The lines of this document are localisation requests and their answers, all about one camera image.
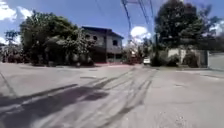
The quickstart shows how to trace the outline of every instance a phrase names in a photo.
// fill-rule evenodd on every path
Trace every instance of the street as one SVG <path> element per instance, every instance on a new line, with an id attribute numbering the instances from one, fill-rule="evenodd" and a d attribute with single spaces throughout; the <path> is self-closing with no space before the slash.
<path id="1" fill-rule="evenodd" d="M 0 128 L 224 127 L 222 73 L 140 65 L 0 70 L 17 95 L 10 98 L 1 79 Z"/>

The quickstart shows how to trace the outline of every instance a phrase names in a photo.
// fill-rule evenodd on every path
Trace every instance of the car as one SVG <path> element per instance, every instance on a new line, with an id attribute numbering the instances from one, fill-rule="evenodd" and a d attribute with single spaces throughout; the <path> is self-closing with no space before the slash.
<path id="1" fill-rule="evenodd" d="M 144 65 L 150 65 L 150 63 L 151 63 L 150 58 L 144 58 L 144 59 L 143 59 L 143 64 L 144 64 Z"/>

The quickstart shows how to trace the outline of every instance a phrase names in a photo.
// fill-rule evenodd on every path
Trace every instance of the white cloud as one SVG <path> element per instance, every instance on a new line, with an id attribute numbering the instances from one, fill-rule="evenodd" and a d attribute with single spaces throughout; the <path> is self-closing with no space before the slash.
<path id="1" fill-rule="evenodd" d="M 224 20 L 222 20 L 219 23 L 217 23 L 210 30 L 215 30 L 217 36 L 219 36 L 221 33 L 224 33 Z"/>
<path id="2" fill-rule="evenodd" d="M 0 37 L 0 43 L 7 44 L 5 41 L 5 38 L 3 38 L 3 37 Z"/>
<path id="3" fill-rule="evenodd" d="M 32 14 L 33 14 L 33 12 L 32 12 L 31 10 L 28 10 L 28 9 L 26 9 L 26 8 L 24 8 L 24 7 L 18 6 L 17 8 L 18 8 L 18 10 L 20 11 L 20 13 L 23 15 L 23 18 L 22 18 L 22 19 L 24 19 L 24 20 L 25 20 L 27 17 L 32 16 Z"/>
<path id="4" fill-rule="evenodd" d="M 10 20 L 15 21 L 17 18 L 17 13 L 15 9 L 11 9 L 9 5 L 4 1 L 0 0 L 0 20 Z"/>
<path id="5" fill-rule="evenodd" d="M 131 36 L 133 41 L 142 43 L 144 38 L 151 38 L 151 33 L 145 27 L 136 26 L 131 30 Z"/>
<path id="6" fill-rule="evenodd" d="M 20 43 L 21 43 L 21 36 L 17 36 L 17 37 L 15 38 L 15 41 L 14 41 L 13 43 L 15 43 L 15 44 L 20 44 Z"/>

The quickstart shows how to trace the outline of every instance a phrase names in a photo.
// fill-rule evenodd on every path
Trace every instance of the blue sky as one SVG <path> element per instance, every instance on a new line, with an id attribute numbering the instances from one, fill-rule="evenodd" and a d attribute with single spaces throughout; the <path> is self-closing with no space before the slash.
<path id="1" fill-rule="evenodd" d="M 53 12 L 64 16 L 79 26 L 94 26 L 111 28 L 124 37 L 128 35 L 128 25 L 121 0 L 0 0 L 0 41 L 4 32 L 10 29 L 19 29 L 19 24 L 30 16 L 31 10 L 40 12 Z M 148 0 L 145 1 L 148 15 L 151 12 Z M 166 0 L 152 0 L 157 10 Z M 194 5 L 212 4 L 212 15 L 224 17 L 223 0 L 187 0 Z M 133 26 L 146 26 L 140 7 L 135 4 L 128 5 Z"/>

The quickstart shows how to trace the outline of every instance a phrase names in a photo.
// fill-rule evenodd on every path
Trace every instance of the white house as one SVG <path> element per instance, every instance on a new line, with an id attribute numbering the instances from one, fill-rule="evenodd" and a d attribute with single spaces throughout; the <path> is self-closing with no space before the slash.
<path id="1" fill-rule="evenodd" d="M 85 38 L 96 41 L 93 60 L 95 62 L 119 62 L 122 58 L 123 37 L 108 28 L 82 27 Z"/>

